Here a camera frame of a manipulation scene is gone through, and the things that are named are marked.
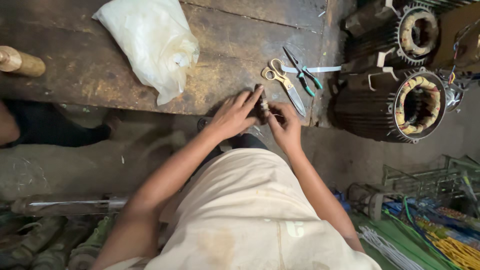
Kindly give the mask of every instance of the wooden workbench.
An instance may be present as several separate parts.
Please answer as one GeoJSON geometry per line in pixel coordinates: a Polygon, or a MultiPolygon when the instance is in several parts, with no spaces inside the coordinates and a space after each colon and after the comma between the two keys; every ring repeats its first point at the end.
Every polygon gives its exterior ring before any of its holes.
{"type": "MultiPolygon", "coordinates": [[[[291,66],[282,46],[310,67],[338,64],[331,32],[342,0],[328,10],[325,0],[181,1],[200,58],[186,90],[157,106],[157,91],[139,82],[115,40],[91,19],[108,0],[0,1],[0,45],[38,56],[47,66],[40,78],[0,74],[0,98],[212,115],[225,97],[256,83],[265,85],[269,100],[289,102],[279,82],[260,76],[273,58],[291,66]]],[[[307,112],[303,123],[317,125],[325,107],[321,93],[311,98],[294,74],[289,77],[307,112]]]]}

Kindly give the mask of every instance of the white wire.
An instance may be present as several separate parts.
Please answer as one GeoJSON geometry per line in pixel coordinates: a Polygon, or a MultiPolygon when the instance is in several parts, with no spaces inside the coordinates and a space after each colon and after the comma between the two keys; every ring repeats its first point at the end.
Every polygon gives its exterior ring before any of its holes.
{"type": "Polygon", "coordinates": [[[407,258],[390,242],[379,236],[376,231],[367,226],[359,226],[363,233],[357,232],[362,238],[375,249],[377,249],[389,262],[399,270],[424,270],[420,265],[407,258]]]}

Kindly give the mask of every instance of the green-handled pliers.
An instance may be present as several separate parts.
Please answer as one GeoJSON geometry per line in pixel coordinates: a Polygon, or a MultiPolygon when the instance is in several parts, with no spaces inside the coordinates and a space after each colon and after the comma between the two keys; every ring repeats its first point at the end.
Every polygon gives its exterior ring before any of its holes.
{"type": "Polygon", "coordinates": [[[307,79],[305,79],[305,75],[307,75],[307,77],[309,77],[313,81],[313,83],[315,83],[315,87],[317,89],[323,89],[322,84],[315,76],[313,76],[312,73],[310,73],[307,70],[307,66],[301,67],[300,62],[295,58],[295,56],[293,56],[290,50],[288,50],[285,46],[283,46],[283,50],[287,54],[288,59],[290,59],[290,62],[292,62],[292,64],[298,70],[299,74],[297,75],[297,78],[300,80],[301,85],[310,96],[314,97],[315,93],[308,86],[307,79]]]}

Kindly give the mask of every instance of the white plastic bag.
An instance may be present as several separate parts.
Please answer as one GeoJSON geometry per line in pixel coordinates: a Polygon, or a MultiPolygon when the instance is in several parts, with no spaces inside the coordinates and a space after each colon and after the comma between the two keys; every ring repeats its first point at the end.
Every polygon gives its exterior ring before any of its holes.
{"type": "Polygon", "coordinates": [[[110,31],[142,84],[157,89],[158,105],[183,92],[200,50],[178,0],[113,0],[92,18],[110,31]]]}

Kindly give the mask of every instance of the white t-shirt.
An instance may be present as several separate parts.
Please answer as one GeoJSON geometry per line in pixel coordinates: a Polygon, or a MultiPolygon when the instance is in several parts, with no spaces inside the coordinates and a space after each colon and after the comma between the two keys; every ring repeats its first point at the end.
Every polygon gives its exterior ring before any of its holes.
{"type": "Polygon", "coordinates": [[[108,269],[380,269],[317,217],[287,163],[270,151],[228,151],[192,181],[161,254],[108,269]]]}

